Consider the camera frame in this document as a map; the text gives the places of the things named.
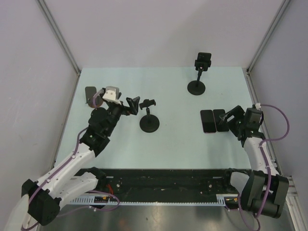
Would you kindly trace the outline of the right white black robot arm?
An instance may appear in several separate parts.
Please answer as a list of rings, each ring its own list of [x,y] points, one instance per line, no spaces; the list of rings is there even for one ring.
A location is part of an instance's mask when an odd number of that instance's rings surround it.
[[[259,130],[264,121],[263,107],[265,104],[256,103],[244,110],[238,105],[218,115],[219,123],[227,125],[240,141],[252,170],[250,175],[234,170],[223,179],[222,188],[227,193],[237,190],[242,210],[254,213],[257,218],[261,215],[279,218],[289,181],[274,167],[267,150],[270,140]]]

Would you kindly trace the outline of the silver phone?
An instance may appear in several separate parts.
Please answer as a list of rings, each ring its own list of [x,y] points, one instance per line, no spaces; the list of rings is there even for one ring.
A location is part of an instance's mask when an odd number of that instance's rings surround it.
[[[224,109],[214,109],[213,115],[215,119],[215,125],[217,132],[228,132],[229,127],[227,123],[221,118],[221,116],[225,115]]]

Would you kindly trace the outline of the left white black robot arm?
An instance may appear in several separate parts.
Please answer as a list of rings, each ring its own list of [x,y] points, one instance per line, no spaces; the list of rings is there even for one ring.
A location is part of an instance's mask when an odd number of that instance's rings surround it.
[[[81,195],[92,189],[99,193],[106,188],[106,180],[94,176],[90,184],[85,182],[79,189],[60,191],[84,164],[96,158],[105,149],[122,115],[137,115],[140,97],[126,100],[128,106],[124,106],[118,100],[104,99],[108,108],[99,107],[92,111],[88,127],[77,135],[73,152],[38,180],[28,179],[23,183],[22,195],[29,196],[27,212],[38,224],[45,226],[51,223],[64,206],[64,202],[71,199],[72,194]]]

